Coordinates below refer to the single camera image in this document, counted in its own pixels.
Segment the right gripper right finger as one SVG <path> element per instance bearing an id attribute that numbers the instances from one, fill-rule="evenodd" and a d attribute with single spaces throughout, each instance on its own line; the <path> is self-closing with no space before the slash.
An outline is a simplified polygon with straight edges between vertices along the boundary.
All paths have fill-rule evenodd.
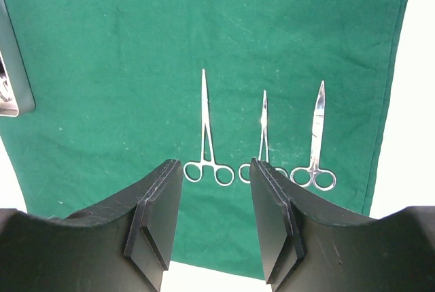
<path id="1" fill-rule="evenodd" d="M 373 219 L 253 159 L 251 195 L 273 291 L 433 291 L 434 207 Z"/>

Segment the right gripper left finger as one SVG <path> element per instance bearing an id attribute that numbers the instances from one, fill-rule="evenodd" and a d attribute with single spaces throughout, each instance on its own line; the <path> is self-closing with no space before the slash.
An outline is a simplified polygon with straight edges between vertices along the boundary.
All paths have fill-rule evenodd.
<path id="1" fill-rule="evenodd" d="M 1 210 L 2 291 L 159 291 L 183 180 L 167 160 L 140 181 L 61 219 Z"/>

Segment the silver surgical scissors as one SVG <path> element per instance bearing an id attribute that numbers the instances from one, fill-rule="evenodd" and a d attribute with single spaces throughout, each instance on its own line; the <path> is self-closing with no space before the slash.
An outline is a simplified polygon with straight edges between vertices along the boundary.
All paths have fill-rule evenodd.
<path id="1" fill-rule="evenodd" d="M 319 92 L 317 93 L 315 108 L 313 111 L 309 165 L 307 167 L 298 166 L 290 172 L 291 181 L 295 182 L 301 187 L 308 187 L 310 185 L 313 185 L 320 191 L 330 191 L 336 186 L 336 175 L 331 170 L 320 168 L 321 144 L 324 131 L 325 104 L 325 82 L 324 80 L 322 80 L 319 86 Z M 296 182 L 294 175 L 300 171 L 306 172 L 309 175 L 309 180 L 306 183 Z M 331 184 L 326 187 L 321 186 L 317 182 L 317 177 L 324 174 L 327 174 L 332 178 Z"/>

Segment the silver curved hemostat forceps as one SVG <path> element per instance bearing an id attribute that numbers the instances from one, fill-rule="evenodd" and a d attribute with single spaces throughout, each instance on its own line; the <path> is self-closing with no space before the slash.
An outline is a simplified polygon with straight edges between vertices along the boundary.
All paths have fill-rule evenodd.
<path id="1" fill-rule="evenodd" d="M 210 167 L 213 170 L 213 176 L 215 182 L 222 186 L 228 187 L 232 185 L 235 179 L 234 170 L 225 164 L 218 164 L 215 160 L 215 152 L 213 146 L 213 138 L 210 122 L 210 110 L 209 110 L 209 93 L 207 85 L 207 72 L 202 69 L 201 73 L 201 152 L 200 158 L 197 161 L 188 161 L 184 167 L 183 172 L 185 178 L 192 183 L 198 183 L 203 178 L 203 172 L 205 167 Z M 198 170 L 198 176 L 192 177 L 188 173 L 189 168 L 196 168 Z M 223 181 L 219 178 L 219 171 L 227 172 L 230 175 L 228 181 Z"/>

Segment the silver straight hemostat forceps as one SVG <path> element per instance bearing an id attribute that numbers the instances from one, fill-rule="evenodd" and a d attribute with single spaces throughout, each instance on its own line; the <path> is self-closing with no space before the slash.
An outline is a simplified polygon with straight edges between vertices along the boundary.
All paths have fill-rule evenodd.
<path id="1" fill-rule="evenodd" d="M 265 162 L 269 162 L 268 98 L 267 98 L 266 90 L 263 90 L 260 125 L 261 125 L 261 132 L 260 132 L 260 144 L 259 144 L 258 159 L 264 160 Z M 250 163 L 243 163 L 242 165 L 240 165 L 240 167 L 238 169 L 238 175 L 239 175 L 240 180 L 246 184 L 250 184 L 251 181 L 249 180 L 249 177 L 245 178 L 243 176 L 243 171 L 245 169 L 249 169 L 249 167 L 250 167 Z"/>

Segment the green surgical cloth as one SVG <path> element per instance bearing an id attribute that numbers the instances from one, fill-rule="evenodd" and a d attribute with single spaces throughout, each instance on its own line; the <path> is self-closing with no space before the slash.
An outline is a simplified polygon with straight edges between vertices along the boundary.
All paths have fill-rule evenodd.
<path id="1" fill-rule="evenodd" d="M 367 215 L 407 0 L 5 0 L 36 108 L 1 120 L 27 210 L 65 217 L 201 152 L 207 72 L 218 164 L 183 182 L 172 258 L 262 278 L 242 163 L 258 155 L 263 90 L 269 161 L 309 163 L 325 82 L 323 197 Z"/>

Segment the silver metal instrument tray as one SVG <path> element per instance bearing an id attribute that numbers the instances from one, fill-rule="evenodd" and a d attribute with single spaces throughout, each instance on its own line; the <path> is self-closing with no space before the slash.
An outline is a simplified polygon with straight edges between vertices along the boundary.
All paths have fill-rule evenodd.
<path id="1" fill-rule="evenodd" d="M 5 0 L 1 0 L 1 116 L 18 117 L 35 109 L 27 71 Z"/>

